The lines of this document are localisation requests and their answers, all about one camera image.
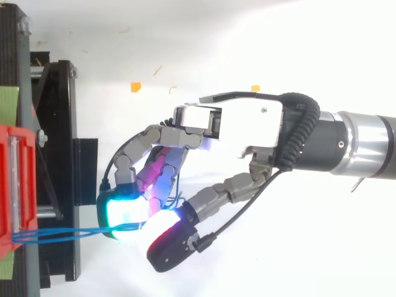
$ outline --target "white wall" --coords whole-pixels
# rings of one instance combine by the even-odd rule
[[[16,3],[31,17],[31,50],[50,50],[53,61],[70,59],[79,69],[78,135],[100,140],[98,179],[121,143],[176,105],[252,84],[306,93],[323,110],[396,117],[393,1]],[[131,93],[132,81],[142,90]],[[246,161],[193,153],[199,161],[182,170],[187,196],[247,170]],[[163,274],[132,244],[83,239],[81,277],[54,277],[42,295],[395,296],[395,183],[367,180],[350,194],[355,181],[284,174],[213,246]],[[239,207],[208,219],[201,234]],[[83,207],[81,220],[96,225],[95,208]]]

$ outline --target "black connector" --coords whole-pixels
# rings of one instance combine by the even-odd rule
[[[107,190],[110,190],[110,183],[108,178],[103,178],[101,181],[101,184],[99,186],[99,192],[105,192]]]
[[[204,237],[198,239],[196,242],[192,243],[192,245],[195,247],[197,252],[203,252],[206,250],[215,240],[217,239],[217,236],[215,233],[210,233],[208,235],[205,235]]]

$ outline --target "red container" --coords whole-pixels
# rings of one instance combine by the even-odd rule
[[[0,125],[0,259],[20,244],[13,232],[37,229],[36,135]]]

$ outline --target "black cable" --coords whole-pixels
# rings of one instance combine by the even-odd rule
[[[237,212],[232,218],[230,218],[223,226],[221,226],[216,232],[205,235],[204,237],[198,239],[193,243],[195,249],[198,252],[204,251],[208,248],[213,241],[216,240],[217,236],[231,226],[261,195],[261,193],[267,188],[267,186],[283,172],[293,170],[295,166],[299,152],[302,151],[305,141],[311,135],[317,122],[319,121],[319,116],[321,115],[321,110],[319,105],[311,97],[308,97],[299,93],[286,93],[280,96],[267,95],[256,92],[234,92],[222,94],[213,97],[213,102],[225,101],[233,98],[260,98],[267,100],[276,100],[282,103],[285,107],[292,107],[296,109],[303,110],[303,115],[296,125],[294,130],[291,132],[290,136],[286,140],[285,146],[281,149],[280,157],[278,159],[279,171],[272,175],[253,195],[253,197]]]
[[[137,136],[141,135],[143,132],[144,132],[144,131],[142,131],[142,132],[136,134],[134,137],[130,138],[128,141],[126,141],[124,144],[122,144],[122,146],[120,146],[120,147],[117,149],[117,152],[116,152],[116,153],[113,155],[113,157],[110,159],[110,162],[109,162],[109,164],[107,165],[107,168],[106,168],[106,170],[105,170],[105,174],[103,175],[103,178],[102,178],[102,180],[101,180],[101,183],[100,183],[100,186],[99,186],[99,191],[100,191],[100,192],[104,192],[104,191],[107,191],[107,190],[110,189],[110,183],[109,183],[108,176],[109,176],[109,173],[110,173],[110,169],[111,169],[111,167],[112,167],[113,164],[114,164],[114,158],[116,157],[116,155],[117,155],[117,154],[118,154],[129,142],[131,142],[132,140],[134,140]]]
[[[281,155],[278,159],[278,167],[283,171],[291,171],[296,164],[299,152],[302,151],[303,145],[314,130],[321,109],[315,100],[311,97],[300,93],[285,93],[282,95],[268,95],[256,92],[233,92],[213,97],[213,102],[221,102],[233,98],[259,98],[266,100],[275,100],[281,102],[286,107],[293,107],[303,110],[300,122],[296,125],[282,148]]]
[[[223,226],[221,226],[216,232],[205,235],[202,238],[199,238],[195,243],[193,243],[195,249],[198,252],[203,252],[207,249],[216,239],[219,234],[221,234],[224,230],[226,230],[229,226],[231,226],[248,208],[260,197],[263,191],[269,186],[275,178],[280,176],[284,171],[279,170],[274,175],[272,175],[253,195],[253,197],[237,212],[232,218],[230,218]]]
[[[279,170],[275,174],[273,174],[260,188],[259,190],[253,195],[253,197],[237,212],[232,218],[228,220],[223,226],[221,226],[216,232],[215,235],[218,236],[221,232],[226,230],[232,223],[234,223],[253,203],[254,201],[259,198],[261,193],[269,186],[275,178],[280,176],[284,171]]]
[[[173,126],[173,119],[169,118],[164,120],[163,122],[160,123],[161,126]],[[144,131],[136,134],[134,137],[130,138],[129,140],[127,140],[124,144],[122,144],[122,146],[120,146],[117,149],[117,152],[113,155],[113,157],[110,159],[110,162],[108,163],[106,170],[105,170],[105,174],[103,175],[103,179],[101,181],[100,187],[99,187],[99,191],[103,192],[103,191],[107,191],[110,189],[110,183],[109,183],[109,173],[110,173],[110,169],[114,164],[114,158],[116,157],[116,155],[128,144],[130,143],[132,140],[134,140],[137,136],[141,135]]]

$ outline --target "coiled cable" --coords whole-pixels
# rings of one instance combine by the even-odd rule
[[[282,171],[291,171],[296,165],[299,152],[302,151],[305,141],[314,130],[321,109],[317,102],[307,95],[300,93],[284,93],[282,95],[268,95],[256,92],[233,92],[221,94],[213,97],[213,102],[220,102],[234,98],[260,98],[266,100],[275,100],[282,103],[285,107],[297,108],[303,111],[303,115],[299,123],[292,130],[290,136],[286,140],[284,148],[278,159],[278,168]]]

